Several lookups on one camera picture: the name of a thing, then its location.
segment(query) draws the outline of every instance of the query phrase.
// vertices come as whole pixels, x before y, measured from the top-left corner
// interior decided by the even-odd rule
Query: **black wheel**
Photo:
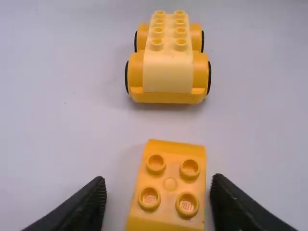
[[[135,46],[135,52],[137,52],[137,32],[135,33],[134,46]]]
[[[125,65],[125,88],[128,94],[127,70],[128,70],[128,61],[126,62],[126,65]]]
[[[211,82],[212,82],[212,67],[210,61],[208,61],[208,85],[207,85],[206,95],[208,95],[208,93],[210,92]]]
[[[203,53],[204,49],[204,31],[201,32],[201,53]]]

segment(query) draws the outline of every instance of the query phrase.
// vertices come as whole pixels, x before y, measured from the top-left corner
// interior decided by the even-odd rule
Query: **white surface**
[[[143,146],[157,138],[205,145],[208,189],[223,173],[308,230],[308,2],[232,2],[2,0],[0,229],[24,228],[102,175],[103,230],[122,230]],[[125,92],[135,30],[157,9],[203,25],[203,104],[134,104]]]

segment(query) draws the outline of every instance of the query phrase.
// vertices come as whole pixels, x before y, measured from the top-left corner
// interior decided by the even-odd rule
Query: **yellow toy car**
[[[135,34],[125,67],[129,96],[140,103],[200,103],[211,86],[211,64],[200,24],[184,11],[156,11]]]

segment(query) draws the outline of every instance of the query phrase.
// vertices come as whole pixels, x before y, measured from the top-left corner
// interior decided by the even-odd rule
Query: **toy car wheel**
[[[134,46],[135,46],[135,52],[137,52],[137,31],[135,33]]]
[[[208,61],[208,84],[207,84],[206,95],[208,95],[208,93],[210,92],[211,82],[212,82],[212,67],[210,61]]]
[[[201,32],[201,53],[203,53],[204,49],[204,31]]]
[[[126,65],[125,65],[125,88],[126,88],[126,92],[127,92],[127,94],[128,94],[127,71],[128,71],[128,61],[126,62]]]

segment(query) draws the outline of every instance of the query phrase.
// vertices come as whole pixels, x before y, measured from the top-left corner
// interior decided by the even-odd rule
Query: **yellow plastic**
[[[156,11],[143,58],[143,91],[190,93],[193,88],[193,48],[189,18],[184,11]]]
[[[133,53],[128,63],[128,93],[138,103],[201,103],[206,97],[208,85],[208,57],[193,52],[193,84],[190,93],[144,92],[143,91],[144,51]]]
[[[137,51],[144,50],[146,40],[148,38],[150,25],[147,23],[140,23],[137,30]],[[192,37],[192,49],[194,51],[201,51],[202,47],[202,26],[198,23],[190,23],[189,30]]]
[[[126,231],[204,231],[205,148],[149,140]]]
[[[202,28],[184,11],[156,11],[140,24],[128,62],[128,94],[139,103],[200,103],[207,95],[208,57],[200,53]]]

